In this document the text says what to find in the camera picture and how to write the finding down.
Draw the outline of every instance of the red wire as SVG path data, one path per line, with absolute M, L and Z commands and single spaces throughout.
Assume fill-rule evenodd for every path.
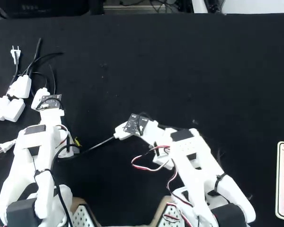
M 165 217 L 168 217 L 168 218 L 171 218 L 171 219 L 174 219 L 174 220 L 177 220 L 177 221 L 180 221 L 180 219 L 174 217 L 174 216 L 171 216 L 169 214 L 164 214 Z

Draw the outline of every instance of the electrical plug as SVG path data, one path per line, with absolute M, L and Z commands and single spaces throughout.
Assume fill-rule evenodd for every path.
M 0 121 L 4 121 L 4 113 L 6 107 L 10 104 L 10 100 L 7 96 L 0 97 Z
M 19 62 L 19 58 L 20 58 L 20 55 L 21 55 L 21 50 L 19 49 L 19 46 L 18 46 L 17 50 L 14 49 L 14 46 L 12 46 L 12 47 L 13 47 L 13 49 L 10 50 L 10 54 L 11 54 L 11 56 L 14 59 L 14 64 L 16 64 L 16 56 L 17 56 L 17 61 Z
M 17 139 L 14 139 L 14 140 L 9 141 L 9 142 L 1 143 L 0 144 L 0 154 L 2 152 L 6 153 L 9 149 L 11 149 L 12 146 L 15 145 L 16 141 L 17 141 Z

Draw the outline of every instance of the black cable tie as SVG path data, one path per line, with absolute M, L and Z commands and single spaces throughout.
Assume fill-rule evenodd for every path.
M 222 175 L 217 175 L 217 181 L 216 183 L 214 184 L 214 191 L 215 192 L 218 192 L 217 189 L 218 189 L 218 184 L 219 182 L 226 176 L 227 174 L 226 173 L 223 173 Z

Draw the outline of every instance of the white power adapter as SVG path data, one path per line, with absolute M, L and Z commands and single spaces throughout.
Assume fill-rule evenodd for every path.
M 11 122 L 16 122 L 25 108 L 24 100 L 13 99 L 4 109 L 4 118 Z
M 9 87 L 8 95 L 17 98 L 28 98 L 32 86 L 32 79 L 28 75 L 18 77 L 18 79 Z
M 0 98 L 0 121 L 4 121 L 4 113 L 6 107 L 10 104 L 10 100 L 7 96 L 3 96 Z
M 50 93 L 47 91 L 47 88 L 41 88 L 39 90 L 37 90 L 34 100 L 32 102 L 31 108 L 33 110 L 36 110 L 37 106 L 39 105 L 39 103 L 41 102 L 42 96 L 49 96 Z

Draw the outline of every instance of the wire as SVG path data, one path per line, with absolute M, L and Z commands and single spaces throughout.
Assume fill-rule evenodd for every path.
M 176 208 L 179 210 L 179 212 L 180 212 L 181 217 L 183 218 L 183 220 L 187 223 L 187 225 L 188 225 L 189 227 L 193 227 L 193 225 L 190 223 L 190 221 L 188 220 L 188 218 L 183 214 L 183 212 L 181 211 L 181 209 L 179 209 L 176 204 L 171 203 L 171 202 L 167 202 L 166 205 L 176 207 Z M 197 218 L 198 218 L 198 227 L 199 227 L 199 225 L 200 225 L 200 218 L 199 218 L 199 216 L 198 216 Z
M 184 204 L 190 206 L 190 207 L 193 207 L 193 205 L 190 203 L 190 202 L 187 202 L 183 199 L 181 199 L 180 197 L 178 197 L 177 195 L 175 195 L 171 190 L 170 190 L 170 183 L 176 178 L 176 176 L 178 175 L 178 170 L 176 168 L 176 165 L 175 165 L 175 162 L 173 159 L 171 159 L 171 161 L 173 162 L 174 166 L 175 166 L 175 172 L 173 174 L 173 176 L 167 181 L 167 184 L 166 184 L 166 188 L 167 190 L 169 191 L 170 194 L 172 194 L 174 197 L 176 197 L 177 199 L 179 199 L 181 202 L 183 202 Z
M 56 161 L 56 159 L 58 158 L 59 154 L 60 154 L 64 149 L 69 148 L 69 147 L 76 147 L 76 148 L 79 148 L 79 147 L 78 147 L 77 145 L 75 145 L 75 144 L 67 144 L 67 145 L 61 147 L 61 148 L 57 151 L 57 153 L 55 154 L 55 156 L 53 157 L 53 162 L 52 162 L 51 170 L 53 170 L 53 166 L 54 166 L 55 161 Z
M 60 100 L 60 99 L 55 98 L 55 97 L 49 97 L 49 98 L 47 98 L 47 99 L 41 101 L 41 102 L 38 104 L 38 106 L 36 107 L 36 110 L 38 110 L 38 109 L 41 107 L 41 105 L 42 105 L 43 103 L 45 103 L 46 101 L 48 101 L 48 100 L 56 100 L 56 101 L 58 101 L 58 102 L 60 103 L 61 109 L 64 109 L 63 106 L 62 106 L 62 103 L 61 103 L 61 100 Z
M 62 195 L 61 195 L 60 186 L 59 186 L 59 185 L 57 184 L 57 182 L 55 181 L 55 178 L 54 178 L 54 176 L 53 176 L 52 171 L 51 171 L 50 169 L 44 169 L 44 170 L 41 170 L 41 171 L 36 171 L 35 177 L 36 177 L 37 175 L 39 175 L 39 174 L 45 172 L 45 171 L 48 171 L 48 172 L 52 175 L 53 182 L 54 182 L 54 184 L 56 185 L 57 192 L 58 192 L 58 196 L 59 196 L 60 202 L 61 202 L 61 204 L 62 204 L 62 206 L 63 206 L 63 209 L 64 209 L 64 212 L 65 212 L 67 221 L 68 221 L 69 225 L 70 225 L 71 227 L 73 227 L 70 214 L 69 214 L 69 212 L 68 212 L 68 210 L 67 210 L 67 208 L 66 208 L 66 205 L 65 205 L 64 200 L 63 200 Z
M 38 43 L 37 43 L 37 48 L 36 48 L 35 56 L 34 56 L 34 59 L 33 59 L 32 62 L 34 62 L 34 61 L 37 59 L 38 55 L 39 55 L 41 41 L 42 41 L 42 39 L 39 38 Z M 28 77 L 31 78 L 32 73 L 33 73 L 33 65 L 30 67 L 30 71 L 29 71 Z
M 55 126 L 60 126 L 60 127 L 62 127 L 62 128 L 64 128 L 64 130 L 66 131 L 66 136 L 65 136 L 65 138 L 61 141 L 61 143 L 58 145 L 58 146 L 60 146 L 61 144 L 63 144 L 66 140 L 67 140 L 67 138 L 68 138 L 68 129 L 66 128 L 66 126 L 64 126 L 63 124 L 58 124 L 58 125 L 55 125 Z
M 80 154 L 78 154 L 78 155 L 71 156 L 71 157 L 64 157 L 64 158 L 62 158 L 62 159 L 63 159 L 63 160 L 71 160 L 71 159 L 80 157 L 81 155 L 83 155 L 83 154 L 85 154 L 85 153 L 87 153 L 87 152 L 89 152 L 89 151 L 91 151 L 91 150 L 96 149 L 97 147 L 99 147 L 99 146 L 101 146 L 101 145 L 103 145 L 103 144 L 105 144 L 105 143 L 111 141 L 112 139 L 115 139 L 115 137 L 112 136 L 112 137 L 106 139 L 105 141 L 103 141 L 103 142 L 101 142 L 101 143 L 99 143 L 99 144 L 97 144 L 97 145 L 95 145 L 95 146 L 93 146 L 93 147 L 91 147 L 91 148 L 89 148 L 89 149 L 87 149 L 87 150 L 84 150 L 84 151 L 80 152 Z M 55 154 L 55 156 L 53 157 L 53 162 L 52 162 L 52 167 L 51 167 L 52 170 L 53 170 L 54 162 L 55 162 L 55 160 L 58 158 L 58 155 L 59 155 L 64 149 L 69 148 L 69 147 L 80 148 L 79 146 L 77 146 L 77 145 L 75 145 L 75 144 L 67 144 L 67 145 L 61 147 L 61 148 L 58 150 L 58 152 Z
M 178 218 L 176 218 L 176 217 L 174 217 L 174 216 L 171 216 L 171 215 L 169 215 L 169 214 L 164 214 L 164 215 L 163 215 L 163 219 L 166 220 L 166 221 L 168 221 L 168 222 L 170 222 L 170 223 L 177 223 L 177 222 L 180 221 L 180 219 L 178 219 Z
M 45 84 L 44 84 L 44 87 L 46 87 L 46 86 L 47 86 L 47 77 L 46 77 L 46 75 L 44 75 L 44 74 L 43 74 L 43 73 L 41 73 L 41 72 L 32 72 L 32 74 L 36 74 L 36 75 L 40 75 L 40 76 L 44 77 L 44 78 L 45 78 Z
M 156 7 L 153 5 L 153 3 L 152 3 L 152 2 L 153 2 L 153 0 L 150 0 L 150 4 L 151 4 L 151 6 L 153 7 L 153 9 L 154 9 L 157 13 L 159 13 L 159 10 L 157 10 L 157 9 L 156 9 Z
M 140 3 L 144 2 L 144 1 L 145 1 L 145 0 L 140 0 L 140 1 L 135 2 L 135 3 L 133 3 L 133 4 L 124 4 L 122 1 L 120 1 L 119 4 L 120 4 L 121 6 L 135 6 L 135 5 L 139 5 Z
M 135 167 L 136 169 L 147 170 L 147 171 L 151 171 L 151 172 L 156 172 L 156 171 L 159 171 L 160 169 L 162 169 L 162 168 L 169 162 L 169 160 L 167 160 L 167 162 L 163 163 L 162 165 L 160 165 L 160 166 L 159 166 L 158 168 L 156 168 L 156 169 L 150 169 L 150 168 L 148 168 L 148 167 L 135 165 L 135 164 L 133 163 L 135 160 L 137 160 L 137 159 L 139 159 L 139 158 L 141 158 L 141 157 L 143 157 L 143 156 L 149 154 L 151 151 L 156 150 L 156 149 L 158 149 L 158 148 L 169 148 L 169 146 L 156 146 L 156 147 L 150 149 L 150 150 L 149 150 L 148 152 L 146 152 L 145 154 L 139 155 L 139 156 L 137 156 L 137 157 L 134 157 L 134 158 L 132 159 L 132 161 L 131 161 L 132 166 Z
M 40 61 L 41 59 L 46 58 L 46 57 L 49 57 L 49 56 L 55 57 L 56 55 L 62 55 L 62 54 L 64 54 L 64 53 L 62 53 L 62 52 L 56 52 L 56 53 L 48 53 L 48 54 L 46 54 L 46 55 L 43 55 L 43 56 L 41 56 L 41 57 L 38 57 L 36 60 L 32 61 L 32 62 L 29 64 L 29 66 L 23 71 L 23 73 L 21 74 L 21 76 L 23 76 L 26 72 L 28 72 L 29 68 L 30 68 L 32 65 L 36 64 L 36 63 L 37 63 L 38 61 Z
M 49 64 L 49 68 L 51 69 L 52 76 L 53 76 L 53 95 L 55 95 L 56 94 L 56 78 L 55 78 L 55 74 L 50 64 Z
M 132 159 L 132 166 L 135 167 L 136 169 L 147 170 L 147 171 L 151 171 L 151 172 L 156 172 L 156 171 L 161 170 L 161 169 L 169 162 L 169 160 L 168 160 L 167 162 L 165 162 L 164 164 L 160 165 L 160 166 L 159 166 L 158 168 L 156 168 L 156 169 L 150 169 L 150 168 L 148 168 L 148 167 L 135 165 L 133 162 L 134 162 L 135 160 L 141 158 L 142 156 L 144 156 L 144 155 L 139 155 L 139 156 L 134 157 L 134 158 Z
M 113 140 L 113 139 L 115 139 L 114 136 L 112 136 L 112 137 L 106 139 L 105 141 L 103 141 L 103 142 L 101 142 L 101 143 L 99 143 L 99 144 L 97 144 L 97 145 L 95 145 L 95 146 L 93 146 L 93 147 L 91 147 L 91 148 L 89 148 L 89 149 L 83 151 L 83 152 L 84 152 L 84 153 L 85 153 L 85 152 L 89 152 L 89 151 L 91 151 L 91 150 L 93 150 L 93 149 L 95 149 L 95 148 L 97 148 L 97 147 L 100 147 L 101 145 L 103 145 L 103 144 L 105 144 L 105 143 L 107 143 L 107 142 L 109 142 L 110 140 Z
M 10 88 L 10 86 L 15 82 L 16 77 L 18 76 L 18 72 L 19 72 L 19 61 L 18 61 L 17 54 L 15 54 L 15 56 L 16 56 L 16 57 L 15 57 L 15 60 L 16 60 L 16 71 L 15 71 L 15 74 L 14 74 L 13 78 L 12 78 L 11 81 L 10 81 L 9 88 Z

